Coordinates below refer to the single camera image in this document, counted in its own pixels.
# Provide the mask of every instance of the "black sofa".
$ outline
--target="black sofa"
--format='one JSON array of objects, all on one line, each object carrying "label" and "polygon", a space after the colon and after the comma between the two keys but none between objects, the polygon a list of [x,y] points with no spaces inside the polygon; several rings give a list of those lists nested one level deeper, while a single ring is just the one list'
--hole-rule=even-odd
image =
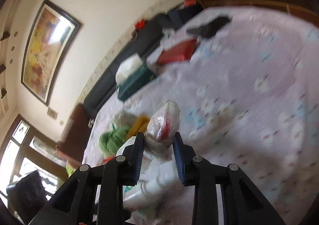
[{"label": "black sofa", "polygon": [[90,118],[96,118],[100,108],[115,92],[115,74],[120,63],[135,53],[146,60],[159,46],[163,28],[174,28],[174,26],[170,18],[161,13],[148,21],[146,26],[138,32],[136,39],[129,42],[117,55],[84,100],[83,106]]}]

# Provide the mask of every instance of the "picture frame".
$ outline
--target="picture frame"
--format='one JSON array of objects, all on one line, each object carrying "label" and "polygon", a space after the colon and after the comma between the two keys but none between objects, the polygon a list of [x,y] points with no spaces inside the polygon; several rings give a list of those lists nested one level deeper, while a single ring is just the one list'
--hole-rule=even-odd
[{"label": "picture frame", "polygon": [[33,22],[21,83],[46,106],[63,58],[80,27],[80,22],[49,0],[44,0]]}]

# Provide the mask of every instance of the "dark wooden frame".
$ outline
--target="dark wooden frame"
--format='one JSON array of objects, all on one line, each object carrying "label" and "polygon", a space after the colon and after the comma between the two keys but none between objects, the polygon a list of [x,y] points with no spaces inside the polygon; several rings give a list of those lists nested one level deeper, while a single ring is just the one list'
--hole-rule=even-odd
[{"label": "dark wooden frame", "polygon": [[[24,74],[24,67],[25,67],[25,60],[26,60],[26,56],[27,56],[27,52],[28,52],[28,47],[29,47],[29,43],[32,37],[32,33],[33,30],[35,28],[36,22],[38,20],[38,18],[40,17],[40,13],[44,7],[44,5],[49,6],[50,8],[52,8],[53,10],[55,10],[58,14],[60,14],[61,16],[63,16],[64,18],[66,18],[68,21],[70,21],[72,24],[74,24],[75,28],[73,30],[73,32],[71,33],[69,39],[67,40],[65,47],[63,48],[63,51],[61,53],[61,56],[58,60],[58,63],[56,65],[55,71],[53,72],[53,76],[52,76],[52,80],[51,80],[51,85],[49,87],[49,90],[47,92],[47,100],[46,101],[42,101],[41,99],[38,98],[38,96],[36,96],[36,94],[25,84],[23,83],[23,74]],[[44,0],[44,2],[42,3],[36,18],[33,22],[29,37],[28,37],[28,41],[27,41],[27,45],[26,45],[26,49],[24,51],[24,56],[23,56],[23,63],[22,63],[22,72],[21,72],[21,83],[29,90],[30,93],[32,93],[37,99],[39,99],[39,101],[41,101],[42,103],[44,103],[46,106],[49,105],[50,99],[51,99],[51,95],[52,95],[52,91],[55,85],[55,81],[56,81],[56,77],[57,77],[57,73],[59,72],[60,66],[63,62],[64,56],[66,54],[66,52],[68,51],[71,43],[73,42],[76,34],[78,33],[79,29],[81,27],[81,23],[79,21],[77,21],[75,18],[71,17],[69,14],[67,14],[64,10],[62,10],[60,7],[58,7],[57,5],[53,4],[51,1],[49,0]]]}]

